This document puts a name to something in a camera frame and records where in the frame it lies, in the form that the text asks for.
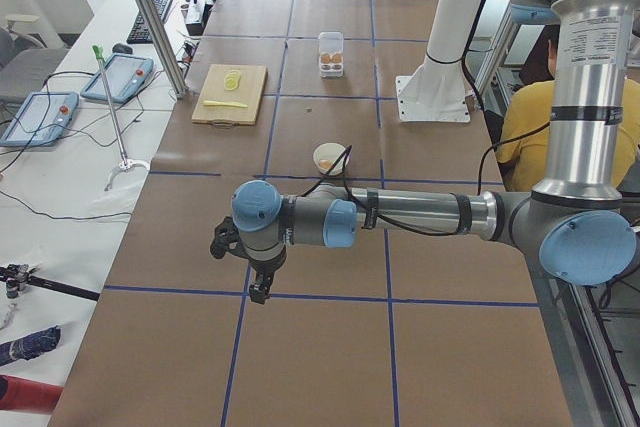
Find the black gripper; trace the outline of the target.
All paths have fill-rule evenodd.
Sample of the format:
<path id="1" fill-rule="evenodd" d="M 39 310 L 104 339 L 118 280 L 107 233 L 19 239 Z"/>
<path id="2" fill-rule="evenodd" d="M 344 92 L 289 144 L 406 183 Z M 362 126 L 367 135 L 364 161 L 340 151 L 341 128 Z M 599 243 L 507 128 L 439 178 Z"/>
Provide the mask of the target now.
<path id="1" fill-rule="evenodd" d="M 250 299 L 262 300 L 263 304 L 266 303 L 270 298 L 275 272 L 286 260 L 286 247 L 283 244 L 276 243 L 274 247 L 269 247 L 265 251 L 248 247 L 232 218 L 227 216 L 215 227 L 209 250 L 217 260 L 222 259 L 226 254 L 247 260 L 256 274 L 254 282 L 249 287 Z"/>

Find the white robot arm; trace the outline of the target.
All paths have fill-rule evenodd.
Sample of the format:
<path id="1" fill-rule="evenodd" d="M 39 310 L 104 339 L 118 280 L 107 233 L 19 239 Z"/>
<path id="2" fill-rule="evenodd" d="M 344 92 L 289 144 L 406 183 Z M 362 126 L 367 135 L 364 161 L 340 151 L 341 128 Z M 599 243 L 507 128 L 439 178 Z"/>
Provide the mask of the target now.
<path id="1" fill-rule="evenodd" d="M 462 66 L 484 0 L 439 0 L 424 60 L 432 89 L 463 81 Z"/>

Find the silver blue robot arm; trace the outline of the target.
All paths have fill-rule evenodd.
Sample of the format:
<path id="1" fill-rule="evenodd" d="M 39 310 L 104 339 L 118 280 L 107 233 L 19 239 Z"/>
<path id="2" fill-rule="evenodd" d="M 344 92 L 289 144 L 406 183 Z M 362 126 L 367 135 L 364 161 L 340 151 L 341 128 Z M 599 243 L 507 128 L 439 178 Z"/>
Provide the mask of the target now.
<path id="1" fill-rule="evenodd" d="M 555 87 L 545 130 L 546 171 L 530 192 L 476 196 L 324 183 L 283 195 L 253 180 L 232 196 L 215 229 L 215 258 L 246 259 L 264 303 L 290 245 L 352 245 L 358 229 L 396 227 L 426 236 L 474 234 L 522 252 L 529 266 L 574 285 L 612 279 L 632 262 L 637 237 L 612 181 L 629 37 L 639 0 L 511 0 L 521 23 L 558 23 Z"/>

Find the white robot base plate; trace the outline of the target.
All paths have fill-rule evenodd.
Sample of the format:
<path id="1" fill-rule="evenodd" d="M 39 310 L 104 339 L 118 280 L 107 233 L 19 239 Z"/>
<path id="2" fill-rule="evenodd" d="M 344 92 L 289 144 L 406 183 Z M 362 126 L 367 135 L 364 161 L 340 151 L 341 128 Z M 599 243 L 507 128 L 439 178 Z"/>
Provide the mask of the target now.
<path id="1" fill-rule="evenodd" d="M 395 79 L 401 122 L 469 123 L 466 90 L 460 77 L 429 77 L 424 72 Z"/>

